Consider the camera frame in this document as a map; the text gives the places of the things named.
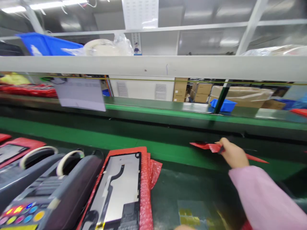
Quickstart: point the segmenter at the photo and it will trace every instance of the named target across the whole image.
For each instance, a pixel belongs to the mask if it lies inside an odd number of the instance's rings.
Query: green conveyor belt
[[[221,156],[189,144],[199,140],[213,143],[220,139],[219,134],[82,114],[20,108],[6,110],[9,112],[4,113],[2,110],[0,117],[0,129],[4,131],[111,150],[146,146],[155,159],[211,170],[228,169]],[[307,155],[304,151],[307,147],[304,145],[242,137],[235,137],[234,142],[242,148],[253,150],[247,151],[248,154],[270,162],[251,163],[261,166],[277,180],[285,179],[306,167]]]

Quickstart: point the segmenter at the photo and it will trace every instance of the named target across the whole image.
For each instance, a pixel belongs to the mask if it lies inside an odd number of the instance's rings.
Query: white shelf
[[[307,81],[307,57],[0,57],[0,71]]]

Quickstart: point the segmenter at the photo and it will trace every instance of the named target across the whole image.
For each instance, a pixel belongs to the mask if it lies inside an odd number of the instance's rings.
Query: yellow bag
[[[0,81],[3,83],[11,85],[21,85],[21,84],[30,84],[31,82],[22,75],[16,73],[6,74],[4,77],[0,78]]]

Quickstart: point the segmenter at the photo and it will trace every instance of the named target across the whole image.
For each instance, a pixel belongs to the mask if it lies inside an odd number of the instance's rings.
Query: phone screen
[[[27,147],[19,146],[19,145],[13,145],[13,144],[7,144],[0,148],[0,163],[4,162],[15,155],[27,150]]]

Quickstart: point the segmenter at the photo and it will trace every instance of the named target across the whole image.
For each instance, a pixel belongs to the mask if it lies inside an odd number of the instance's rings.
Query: colorful buttons
[[[44,215],[45,215],[45,211],[40,211],[40,212],[38,212],[38,213],[34,216],[33,221],[34,221],[34,222],[40,221],[41,218],[43,218]]]
[[[29,216],[27,216],[24,220],[23,220],[23,222],[24,223],[27,223],[27,222],[29,222],[31,219],[32,219],[32,215],[29,215]]]
[[[5,224],[5,222],[6,222],[8,219],[9,219],[8,217],[3,217],[3,218],[0,220],[0,225]]]
[[[16,216],[13,216],[13,217],[11,217],[11,218],[9,218],[9,220],[7,221],[7,223],[6,224],[11,224],[11,223],[13,223],[15,220],[16,220]]]
[[[30,209],[24,209],[21,213],[26,214],[28,211],[30,211]]]
[[[29,213],[34,213],[38,209],[38,206],[34,206],[33,208],[30,209]]]
[[[25,218],[24,215],[18,217],[17,220],[15,221],[15,224],[19,224],[21,221],[23,221],[24,218]]]

